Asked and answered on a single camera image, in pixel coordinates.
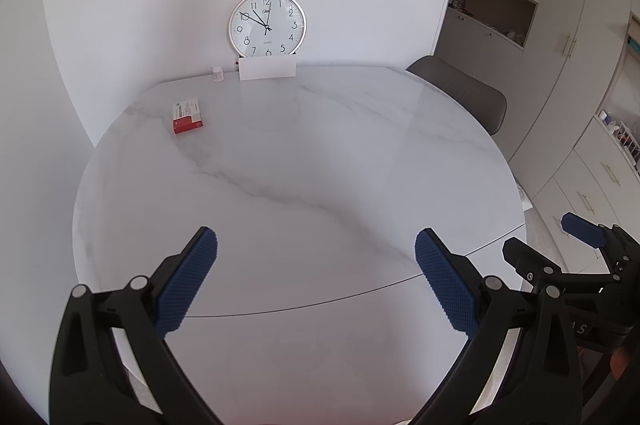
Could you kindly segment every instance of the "dish rack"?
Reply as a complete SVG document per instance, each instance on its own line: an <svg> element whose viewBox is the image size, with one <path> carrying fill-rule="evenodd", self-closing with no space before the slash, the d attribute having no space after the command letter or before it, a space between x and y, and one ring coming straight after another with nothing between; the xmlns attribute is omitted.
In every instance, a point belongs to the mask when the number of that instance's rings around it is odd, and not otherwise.
<svg viewBox="0 0 640 425"><path fill-rule="evenodd" d="M635 168L640 158L640 144L638 144L638 140L631 134L629 127L624 122L617 121L616 125L619 125L620 128L613 132L613 137L618 141L627 159Z"/></svg>

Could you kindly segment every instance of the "white marble surface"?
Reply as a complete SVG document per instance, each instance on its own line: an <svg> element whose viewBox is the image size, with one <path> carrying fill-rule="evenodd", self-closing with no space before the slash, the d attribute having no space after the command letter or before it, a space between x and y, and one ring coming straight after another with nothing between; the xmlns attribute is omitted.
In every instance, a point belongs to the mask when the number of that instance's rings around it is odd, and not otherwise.
<svg viewBox="0 0 640 425"><path fill-rule="evenodd" d="M310 308L188 317L167 342L225 424L391 425L426 403L466 335L420 275Z"/></svg>
<svg viewBox="0 0 640 425"><path fill-rule="evenodd" d="M194 97L204 127L175 135L172 104ZM413 277L425 227L466 255L523 222L502 154L444 93L387 68L299 68L147 91L86 168L73 243L79 279L119 289L211 227L218 260L188 314L241 315Z"/></svg>

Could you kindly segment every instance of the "clock hand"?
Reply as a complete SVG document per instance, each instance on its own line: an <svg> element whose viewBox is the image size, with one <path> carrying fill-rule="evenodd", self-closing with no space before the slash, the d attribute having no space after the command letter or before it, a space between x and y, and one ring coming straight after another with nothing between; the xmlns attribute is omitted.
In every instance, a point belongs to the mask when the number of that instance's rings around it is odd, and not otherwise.
<svg viewBox="0 0 640 425"><path fill-rule="evenodd" d="M258 17L260 19L260 15L258 15L258 12L256 10L252 10L255 13L255 16ZM267 26L267 24L264 23L264 21L262 19L260 19L260 21L262 22L262 25L268 29L269 31L271 31L271 28L269 26Z"/></svg>
<svg viewBox="0 0 640 425"><path fill-rule="evenodd" d="M267 30L270 30L271 28L269 27L269 17L271 16L271 5L269 6L269 11L267 13L267 25L264 27L264 34L266 36L267 34Z"/></svg>
<svg viewBox="0 0 640 425"><path fill-rule="evenodd" d="M251 15L248 15L247 13L242 13L241 11L238 12L241 15L244 15L245 17L247 17L248 19L251 19L252 21L254 21L255 23L260 24L260 26L262 27L267 27L264 22L260 22L259 20L254 19L253 17L251 17Z"/></svg>

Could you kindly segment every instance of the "clock rim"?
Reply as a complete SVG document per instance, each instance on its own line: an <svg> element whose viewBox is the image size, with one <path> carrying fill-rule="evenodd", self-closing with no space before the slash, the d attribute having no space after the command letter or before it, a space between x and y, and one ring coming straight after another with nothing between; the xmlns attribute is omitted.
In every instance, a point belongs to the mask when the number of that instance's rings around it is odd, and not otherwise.
<svg viewBox="0 0 640 425"><path fill-rule="evenodd" d="M234 16L236 15L236 13L238 12L238 8L240 7L240 5L246 0L241 0L236 7L233 9L233 11L231 12L231 16L229 17L229 22L228 22L228 27L227 27L227 35L229 37L229 42L231 42L231 46L233 47L233 49L236 50L236 52L238 52L238 55L240 57L243 58L251 58L250 56L246 56L244 53L242 53L242 51L236 46L233 37L231 36L231 22L234 19ZM300 37L300 40L298 41L297 45L291 50L290 53L287 53L287 55L292 55L293 53L296 52L296 50L300 47L300 44L302 44L302 41L305 39L305 35L306 35L306 17L305 17L305 11L302 9L302 6L300 6L300 4L298 3L297 0L290 0L291 2L293 2L293 4L296 5L296 7L300 10L300 14L302 15L302 36Z"/></svg>

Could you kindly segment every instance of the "metal screw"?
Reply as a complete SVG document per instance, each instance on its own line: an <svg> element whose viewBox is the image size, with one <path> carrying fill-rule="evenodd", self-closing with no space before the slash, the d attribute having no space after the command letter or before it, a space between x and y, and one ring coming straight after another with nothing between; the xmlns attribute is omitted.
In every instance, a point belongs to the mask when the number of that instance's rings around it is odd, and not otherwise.
<svg viewBox="0 0 640 425"><path fill-rule="evenodd" d="M133 277L129 286L131 286L134 290L142 290L143 287L146 286L149 280L143 275L139 275L138 277Z"/></svg>
<svg viewBox="0 0 640 425"><path fill-rule="evenodd" d="M78 286L76 286L75 288L73 288L71 290L71 294L76 298L79 299L82 295L84 295L86 293L86 286L84 284L78 284Z"/></svg>
<svg viewBox="0 0 640 425"><path fill-rule="evenodd" d="M484 284L490 289L494 291L498 291L502 287L502 281L497 277L487 277L484 280Z"/></svg>
<svg viewBox="0 0 640 425"><path fill-rule="evenodd" d="M546 294L549 295L552 299L557 299L560 296L560 290L555 286L547 286Z"/></svg>

